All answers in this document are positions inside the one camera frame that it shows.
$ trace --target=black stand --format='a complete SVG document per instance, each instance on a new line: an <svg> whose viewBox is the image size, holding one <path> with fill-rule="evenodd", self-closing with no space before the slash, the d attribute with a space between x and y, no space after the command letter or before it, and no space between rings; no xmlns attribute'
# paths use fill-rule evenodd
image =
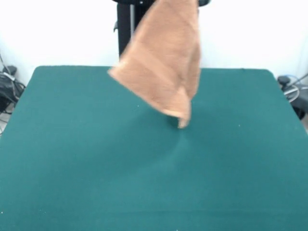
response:
<svg viewBox="0 0 308 231"><path fill-rule="evenodd" d="M155 0L113 0L117 5L117 29L119 55L129 43L135 28ZM199 6L209 4L210 0L199 0Z"/></svg>

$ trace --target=green felt surface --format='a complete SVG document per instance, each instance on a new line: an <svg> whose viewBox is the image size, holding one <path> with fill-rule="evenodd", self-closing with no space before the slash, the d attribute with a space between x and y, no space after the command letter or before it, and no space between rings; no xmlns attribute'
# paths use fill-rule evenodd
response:
<svg viewBox="0 0 308 231"><path fill-rule="evenodd" d="M39 67L0 139L0 231L306 231L308 137L264 70L202 71L184 130L107 67Z"/></svg>

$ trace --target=white wall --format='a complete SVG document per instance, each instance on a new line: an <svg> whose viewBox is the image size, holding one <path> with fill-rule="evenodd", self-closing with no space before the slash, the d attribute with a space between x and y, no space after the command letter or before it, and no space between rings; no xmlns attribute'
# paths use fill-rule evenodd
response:
<svg viewBox="0 0 308 231"><path fill-rule="evenodd" d="M1 0L1 9L0 50L24 83L39 65L113 65L118 59L111 0ZM200 8L201 66L304 74L307 9L304 0L212 0Z"/></svg>

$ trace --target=orange towel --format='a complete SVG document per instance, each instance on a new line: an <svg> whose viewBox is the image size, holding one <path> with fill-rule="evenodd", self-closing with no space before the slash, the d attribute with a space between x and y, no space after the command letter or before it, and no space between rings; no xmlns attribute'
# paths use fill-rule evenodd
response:
<svg viewBox="0 0 308 231"><path fill-rule="evenodd" d="M198 0L156 0L120 57L108 71L156 110L191 118L200 76Z"/></svg>

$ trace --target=black cable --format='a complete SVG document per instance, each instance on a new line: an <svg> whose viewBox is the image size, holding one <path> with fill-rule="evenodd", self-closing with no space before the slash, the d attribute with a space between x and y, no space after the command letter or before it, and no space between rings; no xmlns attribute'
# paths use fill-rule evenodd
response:
<svg viewBox="0 0 308 231"><path fill-rule="evenodd" d="M3 65L3 67L7 70L7 72L8 72L9 74L11 74L9 68L4 64L4 61L3 61L2 56L1 56L1 52L0 52L0 61L1 61L2 65Z"/></svg>
<svg viewBox="0 0 308 231"><path fill-rule="evenodd" d="M290 83L286 88L285 90L288 90L291 86L293 86L294 84L302 81L304 78L307 78L308 77L308 73L306 73L304 76L302 76L301 78L297 79L296 81L294 81L293 83Z"/></svg>

